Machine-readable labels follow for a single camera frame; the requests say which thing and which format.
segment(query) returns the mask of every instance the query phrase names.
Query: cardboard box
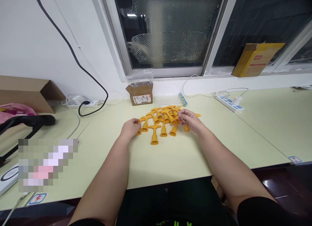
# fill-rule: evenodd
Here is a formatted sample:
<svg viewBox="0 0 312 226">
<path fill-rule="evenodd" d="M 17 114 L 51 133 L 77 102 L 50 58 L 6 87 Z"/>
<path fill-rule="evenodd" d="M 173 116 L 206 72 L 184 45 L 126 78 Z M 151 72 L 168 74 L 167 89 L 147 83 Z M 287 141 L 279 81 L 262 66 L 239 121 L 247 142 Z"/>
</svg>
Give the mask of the cardboard box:
<svg viewBox="0 0 312 226">
<path fill-rule="evenodd" d="M 237 77 L 259 76 L 283 45 L 285 43 L 247 43 L 232 75 Z"/>
<path fill-rule="evenodd" d="M 139 87 L 128 85 L 126 90 L 130 94 L 130 100 L 133 106 L 153 103 L 153 82 L 150 85 Z"/>
<path fill-rule="evenodd" d="M 0 76 L 0 105 L 20 103 L 38 113 L 54 113 L 47 100 L 65 100 L 64 94 L 50 80 Z"/>
</svg>

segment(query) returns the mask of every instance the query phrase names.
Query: window glass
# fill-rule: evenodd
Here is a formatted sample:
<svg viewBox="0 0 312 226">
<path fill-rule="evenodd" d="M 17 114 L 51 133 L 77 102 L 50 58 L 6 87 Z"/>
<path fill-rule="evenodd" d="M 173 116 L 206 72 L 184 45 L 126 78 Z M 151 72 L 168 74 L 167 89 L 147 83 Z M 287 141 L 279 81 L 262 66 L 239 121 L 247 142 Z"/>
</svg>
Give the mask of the window glass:
<svg viewBox="0 0 312 226">
<path fill-rule="evenodd" d="M 312 17 L 312 0 L 237 0 L 213 66 L 236 66 L 246 43 L 286 44 L 287 48 Z"/>
<path fill-rule="evenodd" d="M 115 0 L 133 69 L 202 66 L 222 0 Z"/>
<path fill-rule="evenodd" d="M 312 63 L 312 38 L 288 62 L 288 64 L 305 63 Z"/>
</svg>

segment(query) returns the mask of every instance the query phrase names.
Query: yellow plastic part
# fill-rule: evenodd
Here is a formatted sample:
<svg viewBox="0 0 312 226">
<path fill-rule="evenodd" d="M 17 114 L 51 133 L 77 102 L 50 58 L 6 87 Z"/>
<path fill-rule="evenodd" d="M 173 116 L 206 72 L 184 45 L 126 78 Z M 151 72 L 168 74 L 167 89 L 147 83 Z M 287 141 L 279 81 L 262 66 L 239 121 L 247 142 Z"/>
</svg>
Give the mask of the yellow plastic part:
<svg viewBox="0 0 312 226">
<path fill-rule="evenodd" d="M 153 118 L 152 116 L 142 116 L 141 119 L 145 119 L 145 123 L 143 124 L 142 127 L 142 132 L 147 132 L 148 130 L 148 124 L 147 124 L 147 120 Z"/>
<path fill-rule="evenodd" d="M 151 109 L 151 111 L 156 111 L 156 116 L 157 116 L 158 119 L 162 119 L 163 118 L 163 116 L 159 112 L 160 109 L 161 109 L 161 107 Z"/>
<path fill-rule="evenodd" d="M 160 134 L 161 137 L 166 137 L 168 136 L 167 131 L 166 131 L 166 126 L 165 126 L 165 121 L 163 119 L 160 119 L 160 122 L 163 123 L 163 127 L 162 127 L 162 133 Z"/>
<path fill-rule="evenodd" d="M 177 106 L 175 109 L 180 111 L 181 110 L 181 106 Z"/>
<path fill-rule="evenodd" d="M 172 130 L 171 130 L 170 133 L 169 133 L 169 134 L 170 134 L 171 136 L 173 136 L 173 137 L 176 136 L 176 130 L 178 129 L 178 124 L 179 124 L 179 123 L 176 123 L 175 126 L 172 128 Z"/>
<path fill-rule="evenodd" d="M 176 115 L 173 113 L 173 109 L 175 108 L 175 105 L 172 105 L 172 106 L 167 106 L 166 108 L 170 109 L 171 111 L 169 111 L 169 114 L 175 118 Z"/>
<path fill-rule="evenodd" d="M 166 108 L 166 109 L 160 111 L 160 113 L 163 113 L 163 120 L 164 120 L 164 122 L 165 122 L 166 124 L 170 122 L 170 119 L 168 118 L 168 115 L 166 114 L 166 111 L 167 111 L 167 110 L 169 110 L 169 109 Z"/>
<path fill-rule="evenodd" d="M 153 120 L 154 120 L 154 124 L 159 124 L 160 121 L 159 119 L 154 115 L 156 113 L 156 111 L 152 111 L 150 113 L 147 113 L 146 115 L 151 115 L 153 117 Z"/>
<path fill-rule="evenodd" d="M 140 124 L 140 123 L 143 122 L 143 121 L 145 121 L 145 119 L 139 119 L 138 124 Z M 139 130 L 139 131 L 137 132 L 136 135 L 137 135 L 137 136 L 138 136 L 138 135 L 141 135 L 141 130 Z"/>
<path fill-rule="evenodd" d="M 187 126 L 187 125 L 184 125 L 184 130 L 186 131 L 186 132 L 188 132 L 190 129 L 189 129 L 189 127 Z"/>
<path fill-rule="evenodd" d="M 174 115 L 175 117 L 177 117 L 177 116 L 178 116 L 178 112 L 173 111 L 173 115 Z"/>
<path fill-rule="evenodd" d="M 174 124 L 176 124 L 176 120 L 169 114 L 169 111 L 170 111 L 170 109 L 167 108 L 167 109 L 162 110 L 161 113 L 164 114 L 165 123 L 168 123 L 168 122 L 167 122 L 167 121 L 168 121 L 167 119 L 169 118 L 170 124 L 174 125 Z"/>
<path fill-rule="evenodd" d="M 154 130 L 153 136 L 152 136 L 152 142 L 151 145 L 158 145 L 157 135 L 156 135 L 156 129 L 162 127 L 161 125 L 151 125 L 149 128 Z"/>
</svg>

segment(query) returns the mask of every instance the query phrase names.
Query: desk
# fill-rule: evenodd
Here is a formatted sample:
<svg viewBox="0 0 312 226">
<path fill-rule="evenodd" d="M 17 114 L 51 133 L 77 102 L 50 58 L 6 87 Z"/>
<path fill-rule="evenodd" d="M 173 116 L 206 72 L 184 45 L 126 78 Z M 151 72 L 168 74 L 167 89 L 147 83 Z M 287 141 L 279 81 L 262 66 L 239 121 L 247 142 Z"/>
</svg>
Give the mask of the desk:
<svg viewBox="0 0 312 226">
<path fill-rule="evenodd" d="M 200 119 L 250 168 L 288 163 L 289 160 L 251 129 L 233 112 L 213 98 L 187 98 L 187 108 L 202 115 Z M 130 100 L 114 106 L 105 105 L 79 136 L 74 153 L 63 173 L 49 186 L 42 203 L 82 197 L 119 136 L 125 121 L 140 118 L 154 104 L 132 106 Z M 166 124 L 167 133 L 172 126 Z M 200 149 L 197 137 L 178 127 L 177 136 L 162 138 L 150 145 L 152 130 L 136 136 L 130 143 L 128 189 L 211 176 L 212 172 Z"/>
<path fill-rule="evenodd" d="M 70 110 L 64 106 L 58 105 L 53 107 L 56 112 L 53 115 L 57 122 L 53 126 L 42 127 L 34 136 L 34 139 L 43 138 L 67 138 L 73 130 L 77 127 L 78 118 L 75 115 L 77 110 Z M 70 138 L 78 138 L 82 131 L 92 120 L 92 117 L 80 118 L 80 124 L 76 131 L 70 136 Z M 24 124 L 18 125 L 8 129 L 4 134 L 0 136 L 0 155 L 4 155 L 10 149 L 12 149 L 18 142 L 18 139 L 26 137 L 31 132 L 31 127 Z M 0 175 L 6 173 L 11 167 L 18 163 L 18 152 L 15 152 L 7 159 L 7 164 L 0 168 Z M 13 185 L 6 193 L 0 197 L 0 210 L 11 209 L 17 200 L 23 195 L 18 192 L 18 185 Z M 23 207 L 32 197 L 29 194 L 19 205 Z"/>
<path fill-rule="evenodd" d="M 248 91 L 241 106 L 245 110 L 237 115 L 286 157 L 312 161 L 311 90 Z"/>
</svg>

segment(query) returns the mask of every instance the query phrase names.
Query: forearm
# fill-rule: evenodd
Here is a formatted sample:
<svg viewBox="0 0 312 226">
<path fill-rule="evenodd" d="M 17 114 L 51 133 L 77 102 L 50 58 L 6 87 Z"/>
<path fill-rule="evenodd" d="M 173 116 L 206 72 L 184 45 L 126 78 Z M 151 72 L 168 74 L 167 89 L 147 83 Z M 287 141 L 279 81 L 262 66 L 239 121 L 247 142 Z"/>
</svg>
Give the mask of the forearm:
<svg viewBox="0 0 312 226">
<path fill-rule="evenodd" d="M 93 218 L 114 225 L 127 188 L 129 140 L 119 137 L 87 188 L 70 221 Z"/>
<path fill-rule="evenodd" d="M 198 137 L 209 166 L 235 211 L 242 200 L 251 196 L 273 199 L 247 165 L 227 149 L 209 129 L 198 134 Z"/>
</svg>

